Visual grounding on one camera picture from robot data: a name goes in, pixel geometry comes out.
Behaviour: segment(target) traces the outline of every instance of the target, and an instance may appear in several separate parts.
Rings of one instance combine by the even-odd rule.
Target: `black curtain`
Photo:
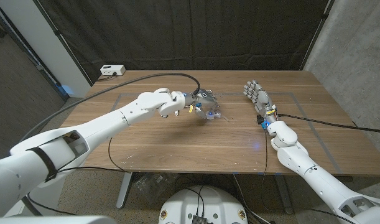
[[[127,70],[298,70],[328,0],[40,0],[93,82]]]

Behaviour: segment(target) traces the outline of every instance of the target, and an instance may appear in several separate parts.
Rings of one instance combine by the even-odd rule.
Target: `black strap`
[[[43,151],[39,147],[27,149],[26,151],[34,151],[45,163],[47,169],[49,170],[49,174],[47,174],[45,182],[48,182],[49,180],[54,179],[57,176],[57,169],[55,168],[53,161],[50,159],[50,157],[46,154],[45,151]]]

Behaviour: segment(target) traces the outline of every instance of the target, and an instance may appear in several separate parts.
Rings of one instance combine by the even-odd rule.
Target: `white power strip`
[[[100,69],[102,75],[113,75],[116,72],[116,75],[123,75],[126,69],[123,65],[103,65]]]

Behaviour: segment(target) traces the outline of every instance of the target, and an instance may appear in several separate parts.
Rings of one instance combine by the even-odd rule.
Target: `wooden table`
[[[166,71],[127,71],[122,77],[96,83],[88,95],[133,78]],[[340,105],[310,72],[179,71],[193,75],[201,88],[212,90],[222,115],[207,121],[188,109],[162,119],[159,114],[117,134],[111,156],[125,170],[148,172],[207,172],[258,174],[264,172],[266,140],[255,123],[256,111],[243,86],[256,79],[278,113],[354,125]],[[78,105],[62,127],[81,124],[120,108],[139,93],[166,87],[191,92],[196,84],[185,77],[157,77],[136,82]],[[361,131],[282,118],[298,135],[310,157],[334,175],[380,175],[380,153]],[[267,173],[294,174],[277,159],[267,135]],[[108,141],[95,149],[86,166],[114,168]]]

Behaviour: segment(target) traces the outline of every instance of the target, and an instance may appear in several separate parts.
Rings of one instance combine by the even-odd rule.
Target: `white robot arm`
[[[165,117],[188,105],[210,112],[217,101],[211,91],[201,89],[193,96],[161,88],[141,93],[130,104],[87,123],[46,131],[20,142],[10,150],[11,156],[0,160],[0,216],[36,186],[53,184],[71,172],[57,170],[81,166],[101,143],[130,125],[151,118],[156,111]]]
[[[309,156],[297,135],[285,122],[279,121],[276,106],[266,91],[253,80],[244,86],[244,94],[252,100],[259,113],[257,121],[271,136],[278,160],[303,177],[331,211],[357,224],[380,223],[380,199],[350,190],[338,179],[320,167]]]

